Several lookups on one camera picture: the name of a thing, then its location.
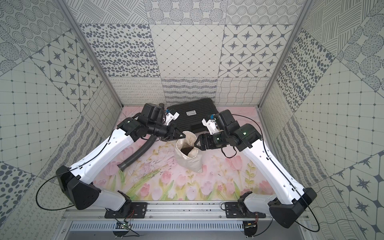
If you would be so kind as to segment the white cloth soil bag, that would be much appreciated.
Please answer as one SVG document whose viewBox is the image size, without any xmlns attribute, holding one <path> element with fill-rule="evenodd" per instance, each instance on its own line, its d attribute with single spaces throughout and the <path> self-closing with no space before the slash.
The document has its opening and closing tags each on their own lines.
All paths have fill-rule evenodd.
<svg viewBox="0 0 384 240">
<path fill-rule="evenodd" d="M 185 138 L 179 139 L 175 148 L 177 163 L 195 173 L 203 172 L 202 151 L 194 146 L 197 136 L 189 131 L 183 131 Z"/>
</svg>

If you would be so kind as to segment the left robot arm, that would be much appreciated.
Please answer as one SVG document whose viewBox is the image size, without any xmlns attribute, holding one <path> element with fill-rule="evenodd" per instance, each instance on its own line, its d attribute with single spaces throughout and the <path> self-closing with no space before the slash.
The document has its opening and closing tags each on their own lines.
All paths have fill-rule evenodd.
<svg viewBox="0 0 384 240">
<path fill-rule="evenodd" d="M 178 117 L 179 113 L 174 110 L 164 111 L 160 106 L 145 104 L 141 113 L 120 122 L 111 135 L 87 156 L 56 171 L 62 192 L 77 210 L 91 206 L 122 210 L 130 198 L 124 193 L 95 187 L 94 179 L 120 152 L 140 138 L 150 135 L 163 142 L 185 138 L 173 123 Z"/>
</svg>

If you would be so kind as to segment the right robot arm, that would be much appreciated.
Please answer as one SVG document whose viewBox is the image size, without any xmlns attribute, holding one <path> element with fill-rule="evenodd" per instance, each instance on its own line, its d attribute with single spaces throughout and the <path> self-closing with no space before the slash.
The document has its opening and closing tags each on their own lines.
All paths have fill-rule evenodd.
<svg viewBox="0 0 384 240">
<path fill-rule="evenodd" d="M 274 193 L 258 195 L 245 192 L 238 198 L 238 209 L 243 213 L 271 215 L 288 229 L 310 209 L 317 197 L 312 188 L 305 188 L 280 164 L 267 148 L 261 131 L 252 124 L 240 126 L 229 110 L 208 115 L 202 120 L 208 133 L 198 136 L 194 146 L 201 151 L 231 146 L 247 157 L 266 178 Z"/>
</svg>

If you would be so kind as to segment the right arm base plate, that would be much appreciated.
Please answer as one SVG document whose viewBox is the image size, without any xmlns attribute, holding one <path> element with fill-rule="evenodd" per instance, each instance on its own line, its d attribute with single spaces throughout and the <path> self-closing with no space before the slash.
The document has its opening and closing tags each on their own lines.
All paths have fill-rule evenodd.
<svg viewBox="0 0 384 240">
<path fill-rule="evenodd" d="M 255 219 L 256 217 L 264 219 L 267 217 L 267 215 L 263 213 L 250 212 L 246 207 L 238 202 L 224 202 L 221 204 L 220 208 L 225 212 L 227 219 Z"/>
</svg>

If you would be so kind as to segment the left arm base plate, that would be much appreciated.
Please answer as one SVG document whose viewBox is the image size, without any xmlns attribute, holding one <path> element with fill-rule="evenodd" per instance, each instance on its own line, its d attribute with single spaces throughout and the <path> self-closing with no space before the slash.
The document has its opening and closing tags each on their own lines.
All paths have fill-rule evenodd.
<svg viewBox="0 0 384 240">
<path fill-rule="evenodd" d="M 105 219 L 144 219 L 147 207 L 148 203 L 146 202 L 125 203 L 118 211 L 107 209 Z"/>
</svg>

